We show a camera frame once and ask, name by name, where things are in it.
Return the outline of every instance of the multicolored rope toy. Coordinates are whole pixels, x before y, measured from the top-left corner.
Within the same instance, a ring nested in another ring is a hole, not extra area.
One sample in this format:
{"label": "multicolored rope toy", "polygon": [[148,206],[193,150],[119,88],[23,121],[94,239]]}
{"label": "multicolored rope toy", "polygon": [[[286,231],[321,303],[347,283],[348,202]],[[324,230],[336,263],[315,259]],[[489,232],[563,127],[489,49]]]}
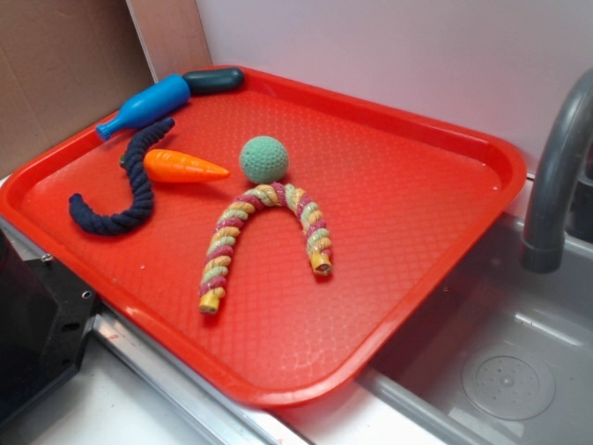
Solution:
{"label": "multicolored rope toy", "polygon": [[210,241],[206,265],[200,284],[200,311],[216,313],[220,300],[226,295],[226,275],[233,258],[233,246],[249,215],[267,207],[287,207],[300,220],[307,238],[307,256],[313,272],[328,275],[330,262],[330,233],[319,206],[301,188],[291,184],[261,184],[236,198],[219,218]]}

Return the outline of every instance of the black machine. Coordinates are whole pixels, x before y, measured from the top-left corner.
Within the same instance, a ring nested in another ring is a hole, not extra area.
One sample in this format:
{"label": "black machine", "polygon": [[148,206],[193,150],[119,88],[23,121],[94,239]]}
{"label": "black machine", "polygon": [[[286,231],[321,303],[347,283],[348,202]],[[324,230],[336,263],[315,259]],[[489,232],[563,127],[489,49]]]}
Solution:
{"label": "black machine", "polygon": [[22,260],[0,231],[0,427],[78,372],[97,302],[64,264]]}

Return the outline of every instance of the red tray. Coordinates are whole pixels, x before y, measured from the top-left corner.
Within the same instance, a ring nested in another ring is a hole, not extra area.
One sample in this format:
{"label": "red tray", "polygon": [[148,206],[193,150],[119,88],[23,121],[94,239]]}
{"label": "red tray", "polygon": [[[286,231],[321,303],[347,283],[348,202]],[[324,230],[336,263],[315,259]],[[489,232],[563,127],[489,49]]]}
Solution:
{"label": "red tray", "polygon": [[[121,154],[93,128],[15,172],[0,213],[65,262],[101,298],[216,387],[280,406],[320,397],[358,370],[497,219],[524,184],[524,162],[495,137],[245,69],[238,90],[192,98],[158,146],[232,171],[209,184],[157,184],[155,213],[129,235],[84,233],[68,199],[128,208]],[[285,183],[319,204],[334,271],[313,275],[299,223],[263,210],[238,239],[227,297],[198,310],[215,223],[253,185],[239,153],[250,138],[286,146]]]}

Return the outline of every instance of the black rubber handle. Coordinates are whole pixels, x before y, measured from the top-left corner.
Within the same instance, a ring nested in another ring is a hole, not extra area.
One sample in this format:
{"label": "black rubber handle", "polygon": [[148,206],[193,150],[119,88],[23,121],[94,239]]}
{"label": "black rubber handle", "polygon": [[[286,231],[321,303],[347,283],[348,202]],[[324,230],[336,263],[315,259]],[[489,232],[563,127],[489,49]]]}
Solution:
{"label": "black rubber handle", "polygon": [[192,95],[213,95],[238,87],[245,78],[236,67],[218,70],[190,71],[183,78],[189,85]]}

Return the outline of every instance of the green ball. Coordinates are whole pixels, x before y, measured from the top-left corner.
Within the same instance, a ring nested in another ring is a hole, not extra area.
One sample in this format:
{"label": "green ball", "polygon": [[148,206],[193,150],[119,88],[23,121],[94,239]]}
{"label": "green ball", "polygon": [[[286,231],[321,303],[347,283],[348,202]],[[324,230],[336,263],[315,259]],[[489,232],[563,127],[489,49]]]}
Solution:
{"label": "green ball", "polygon": [[245,176],[255,184],[280,181],[288,170],[286,148],[269,136],[249,140],[241,150],[239,161]]}

